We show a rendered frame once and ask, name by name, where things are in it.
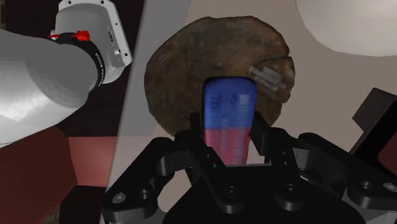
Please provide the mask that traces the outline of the white round object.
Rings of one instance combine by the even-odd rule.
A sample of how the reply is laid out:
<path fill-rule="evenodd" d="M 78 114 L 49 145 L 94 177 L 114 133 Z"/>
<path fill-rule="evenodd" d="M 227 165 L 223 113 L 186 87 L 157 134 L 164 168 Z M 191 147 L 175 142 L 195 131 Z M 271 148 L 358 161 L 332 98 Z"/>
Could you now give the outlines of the white round object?
<path fill-rule="evenodd" d="M 397 56 L 397 0 L 296 0 L 313 37 L 341 53 Z"/>

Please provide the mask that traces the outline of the brown rough round disc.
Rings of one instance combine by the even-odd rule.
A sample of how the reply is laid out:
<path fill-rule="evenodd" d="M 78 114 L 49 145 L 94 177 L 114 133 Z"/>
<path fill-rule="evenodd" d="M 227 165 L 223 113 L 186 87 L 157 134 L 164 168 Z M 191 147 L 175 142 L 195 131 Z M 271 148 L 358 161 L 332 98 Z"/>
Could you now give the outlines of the brown rough round disc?
<path fill-rule="evenodd" d="M 245 76 L 258 86 L 256 110 L 272 125 L 291 96 L 295 67 L 282 34 L 253 16 L 200 18 L 151 56 L 144 74 L 148 109 L 170 135 L 188 129 L 205 79 Z"/>

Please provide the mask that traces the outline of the blue and red eraser block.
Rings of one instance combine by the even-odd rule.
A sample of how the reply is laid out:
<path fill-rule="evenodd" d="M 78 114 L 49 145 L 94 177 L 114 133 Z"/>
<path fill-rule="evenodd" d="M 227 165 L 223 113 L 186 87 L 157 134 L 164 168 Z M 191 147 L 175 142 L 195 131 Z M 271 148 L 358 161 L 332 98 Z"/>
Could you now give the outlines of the blue and red eraser block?
<path fill-rule="evenodd" d="M 245 165 L 257 86 L 247 77 L 216 77 L 204 83 L 203 134 L 226 165 Z"/>

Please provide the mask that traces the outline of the red robot stand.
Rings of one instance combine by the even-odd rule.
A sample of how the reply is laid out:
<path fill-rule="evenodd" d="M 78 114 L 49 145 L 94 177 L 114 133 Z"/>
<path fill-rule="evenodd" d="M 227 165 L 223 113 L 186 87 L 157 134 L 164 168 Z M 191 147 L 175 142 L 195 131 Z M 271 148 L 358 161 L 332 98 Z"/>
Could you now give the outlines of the red robot stand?
<path fill-rule="evenodd" d="M 56 127 L 0 149 L 0 224 L 99 224 L 115 137 L 67 137 Z"/>

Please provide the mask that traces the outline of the dark brown box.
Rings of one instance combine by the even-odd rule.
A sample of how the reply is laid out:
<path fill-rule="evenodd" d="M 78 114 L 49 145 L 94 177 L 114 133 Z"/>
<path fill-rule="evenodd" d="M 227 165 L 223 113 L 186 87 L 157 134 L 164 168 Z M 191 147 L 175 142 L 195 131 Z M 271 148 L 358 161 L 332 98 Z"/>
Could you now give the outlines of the dark brown box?
<path fill-rule="evenodd" d="M 397 178 L 397 95 L 373 88 L 352 119 L 363 133 L 350 153 Z"/>

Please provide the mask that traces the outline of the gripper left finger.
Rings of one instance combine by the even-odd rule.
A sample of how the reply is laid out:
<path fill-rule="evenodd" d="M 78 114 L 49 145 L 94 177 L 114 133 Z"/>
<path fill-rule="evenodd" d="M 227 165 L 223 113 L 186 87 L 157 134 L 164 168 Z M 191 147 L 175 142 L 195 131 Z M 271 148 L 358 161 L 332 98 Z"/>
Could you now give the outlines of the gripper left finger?
<path fill-rule="evenodd" d="M 156 137 L 110 186 L 101 199 L 106 223 L 225 223 L 236 212 L 236 184 L 199 128 L 198 113 L 191 128 L 174 139 Z M 186 170 L 191 188 L 168 211 L 158 196 L 177 171 Z"/>

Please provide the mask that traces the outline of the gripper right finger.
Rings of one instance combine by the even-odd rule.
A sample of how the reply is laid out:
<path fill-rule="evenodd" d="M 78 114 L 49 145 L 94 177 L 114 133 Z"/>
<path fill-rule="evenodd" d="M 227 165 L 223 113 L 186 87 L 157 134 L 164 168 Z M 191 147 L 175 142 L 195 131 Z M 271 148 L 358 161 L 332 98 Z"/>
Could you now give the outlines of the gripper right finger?
<path fill-rule="evenodd" d="M 323 137 L 310 132 L 291 137 L 284 129 L 269 127 L 259 112 L 250 136 L 273 167 L 277 189 L 291 185 L 298 193 L 308 192 L 302 183 L 306 179 L 339 199 L 347 195 L 359 207 L 397 211 L 397 192 L 389 189 L 397 187 L 397 180 Z"/>

